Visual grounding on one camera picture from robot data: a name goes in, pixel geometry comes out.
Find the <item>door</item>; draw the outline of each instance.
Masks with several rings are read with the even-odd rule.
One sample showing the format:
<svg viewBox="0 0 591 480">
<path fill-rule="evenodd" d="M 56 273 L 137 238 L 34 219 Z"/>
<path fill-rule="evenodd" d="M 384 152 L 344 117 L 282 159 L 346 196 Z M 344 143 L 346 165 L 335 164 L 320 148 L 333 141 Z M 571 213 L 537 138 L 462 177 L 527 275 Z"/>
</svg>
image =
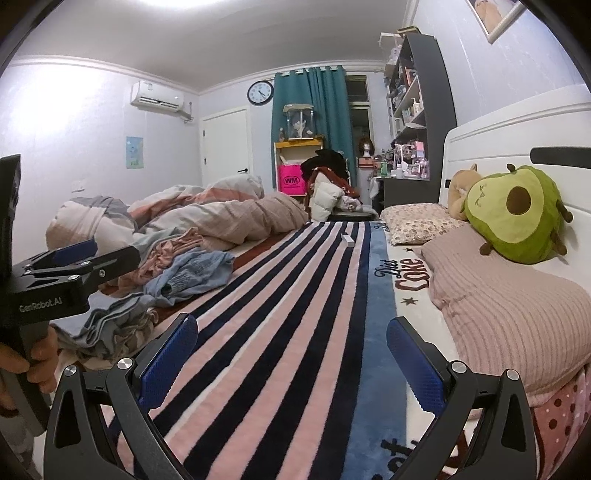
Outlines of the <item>door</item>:
<svg viewBox="0 0 591 480">
<path fill-rule="evenodd" d="M 202 135 L 205 184 L 237 173 L 252 173 L 248 107 L 203 119 Z"/>
</svg>

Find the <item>bottle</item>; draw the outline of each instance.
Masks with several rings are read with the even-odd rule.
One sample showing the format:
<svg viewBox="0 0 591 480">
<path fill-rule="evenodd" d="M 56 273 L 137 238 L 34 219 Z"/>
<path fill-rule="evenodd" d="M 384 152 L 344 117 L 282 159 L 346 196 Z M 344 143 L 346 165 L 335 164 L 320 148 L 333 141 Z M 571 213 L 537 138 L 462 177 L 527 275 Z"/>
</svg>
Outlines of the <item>bottle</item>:
<svg viewBox="0 0 591 480">
<path fill-rule="evenodd" d="M 379 165 L 379 175 L 381 177 L 387 177 L 388 176 L 388 162 L 385 161 L 384 159 L 382 159 L 380 165 Z"/>
</svg>

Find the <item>pink knit pillow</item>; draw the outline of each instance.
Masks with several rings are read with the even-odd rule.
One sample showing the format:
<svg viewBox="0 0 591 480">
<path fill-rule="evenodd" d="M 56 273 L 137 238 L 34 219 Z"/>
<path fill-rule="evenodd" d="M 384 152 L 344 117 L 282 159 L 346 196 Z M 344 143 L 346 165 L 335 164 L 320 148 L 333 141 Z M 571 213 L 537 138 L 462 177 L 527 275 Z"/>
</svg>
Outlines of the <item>pink knit pillow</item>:
<svg viewBox="0 0 591 480">
<path fill-rule="evenodd" d="M 466 225 L 422 248 L 431 301 L 472 371 L 517 370 L 530 406 L 540 406 L 591 358 L 591 298 L 570 280 L 494 251 L 483 257 L 482 243 Z"/>
</svg>

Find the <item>wm logo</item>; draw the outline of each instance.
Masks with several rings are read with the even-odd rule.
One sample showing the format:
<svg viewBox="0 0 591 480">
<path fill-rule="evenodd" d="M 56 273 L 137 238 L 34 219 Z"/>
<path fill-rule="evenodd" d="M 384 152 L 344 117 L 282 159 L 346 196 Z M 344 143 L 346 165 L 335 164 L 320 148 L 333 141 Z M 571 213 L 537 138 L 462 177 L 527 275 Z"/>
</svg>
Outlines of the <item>wm logo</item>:
<svg viewBox="0 0 591 480">
<path fill-rule="evenodd" d="M 290 177 L 285 177 L 283 179 L 283 183 L 285 183 L 286 185 L 290 185 L 290 186 L 297 185 L 299 182 L 300 182 L 300 178 L 296 177 L 294 175 L 292 175 Z"/>
</svg>

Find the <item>floral pillow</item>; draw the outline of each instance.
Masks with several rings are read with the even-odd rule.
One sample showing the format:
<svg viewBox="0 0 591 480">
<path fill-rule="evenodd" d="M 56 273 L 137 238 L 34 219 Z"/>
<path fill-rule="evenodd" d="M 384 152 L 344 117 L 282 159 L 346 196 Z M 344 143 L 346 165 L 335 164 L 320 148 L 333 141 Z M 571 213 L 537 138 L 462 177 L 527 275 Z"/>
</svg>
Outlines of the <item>floral pillow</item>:
<svg viewBox="0 0 591 480">
<path fill-rule="evenodd" d="M 380 218 L 388 225 L 392 245 L 422 245 L 466 224 L 450 217 L 438 203 L 388 207 Z"/>
</svg>

